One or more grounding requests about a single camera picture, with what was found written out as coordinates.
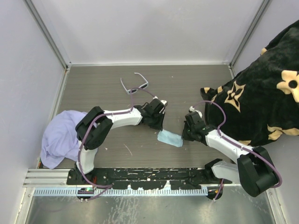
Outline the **light blue cleaning cloth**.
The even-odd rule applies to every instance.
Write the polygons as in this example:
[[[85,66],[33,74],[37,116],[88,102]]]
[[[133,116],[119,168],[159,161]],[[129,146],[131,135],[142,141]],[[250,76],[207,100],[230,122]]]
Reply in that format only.
[[[172,132],[164,130],[164,129],[158,133],[157,140],[162,143],[172,145],[175,147],[183,146],[183,139],[182,139],[181,135],[172,133]]]

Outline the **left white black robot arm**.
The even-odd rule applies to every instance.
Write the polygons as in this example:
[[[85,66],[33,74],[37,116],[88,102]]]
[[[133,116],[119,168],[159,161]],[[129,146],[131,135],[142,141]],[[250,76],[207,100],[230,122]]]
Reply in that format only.
[[[140,124],[162,130],[167,104],[166,100],[154,97],[150,103],[135,105],[128,110],[105,111],[99,106],[91,109],[75,127],[80,143],[77,180],[83,185],[93,181],[94,158],[110,130]]]

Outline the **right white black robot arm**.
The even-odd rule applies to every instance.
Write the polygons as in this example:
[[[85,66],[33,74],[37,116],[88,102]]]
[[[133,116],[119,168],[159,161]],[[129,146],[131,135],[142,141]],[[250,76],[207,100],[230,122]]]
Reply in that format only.
[[[264,147],[245,146],[228,137],[212,125],[206,125],[197,111],[185,115],[182,138],[197,141],[214,148],[233,161],[228,164],[221,160],[208,164],[205,179],[211,184],[226,179],[240,184],[252,197],[281,183],[269,153]]]

